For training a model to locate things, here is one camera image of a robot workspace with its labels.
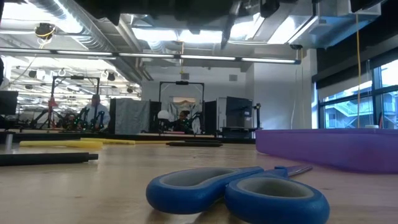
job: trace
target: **yellow cable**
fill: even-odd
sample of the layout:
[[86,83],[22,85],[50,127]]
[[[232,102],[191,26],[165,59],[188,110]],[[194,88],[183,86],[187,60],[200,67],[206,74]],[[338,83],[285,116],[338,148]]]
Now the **yellow cable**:
[[359,108],[361,106],[361,49],[359,48],[359,19],[358,19],[358,14],[356,15],[356,53],[358,57],[358,114],[357,114],[357,119],[358,119],[358,128],[360,128],[360,121],[359,121]]
[[57,27],[54,27],[54,29],[52,29],[48,34],[36,34],[36,36],[37,36],[37,37],[46,37],[46,36],[48,36],[48,35],[51,35],[51,34],[54,33],[55,28],[57,28]]

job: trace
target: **monitor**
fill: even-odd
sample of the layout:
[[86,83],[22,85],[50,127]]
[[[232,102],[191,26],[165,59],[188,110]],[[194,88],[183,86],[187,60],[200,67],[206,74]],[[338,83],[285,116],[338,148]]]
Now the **monitor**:
[[0,114],[15,115],[18,91],[0,91]]

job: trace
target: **white shirt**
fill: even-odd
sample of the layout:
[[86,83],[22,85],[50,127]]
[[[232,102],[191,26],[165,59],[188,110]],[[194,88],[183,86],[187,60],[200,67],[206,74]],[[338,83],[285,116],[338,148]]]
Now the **white shirt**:
[[[91,120],[94,119],[95,106],[92,106],[91,104],[88,104],[88,105],[86,106],[86,108],[87,108],[87,109],[90,109],[89,112],[88,112],[88,114],[87,114],[87,122],[90,124]],[[101,112],[101,111],[104,111],[104,112],[105,112],[103,124],[104,124],[104,125],[108,125],[109,121],[111,120],[111,116],[109,115],[108,109],[107,109],[104,105],[102,105],[102,104],[100,103],[100,104],[98,104],[98,106],[97,106],[97,116],[98,116],[98,113]],[[100,123],[100,119],[101,119],[101,118],[99,117],[98,120],[97,120],[97,122],[96,122],[96,124],[99,124],[99,123]]]

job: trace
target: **scissor handle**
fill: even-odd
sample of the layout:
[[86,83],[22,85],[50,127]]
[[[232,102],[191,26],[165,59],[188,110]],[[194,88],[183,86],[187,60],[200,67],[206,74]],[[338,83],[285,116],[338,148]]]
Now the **scissor handle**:
[[231,213],[249,223],[324,224],[330,212],[317,189],[266,173],[229,183],[225,203]]
[[261,167],[204,167],[173,172],[154,178],[147,186],[146,197],[161,212],[199,213],[222,198],[232,180],[263,171]]

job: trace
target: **scissor blade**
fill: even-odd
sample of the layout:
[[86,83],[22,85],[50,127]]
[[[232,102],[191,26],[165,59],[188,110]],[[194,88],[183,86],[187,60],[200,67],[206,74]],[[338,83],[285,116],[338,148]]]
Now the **scissor blade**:
[[308,165],[291,166],[291,167],[286,167],[286,169],[287,169],[287,175],[290,177],[293,175],[302,174],[306,171],[310,171],[310,170],[312,170],[312,166],[308,166]]

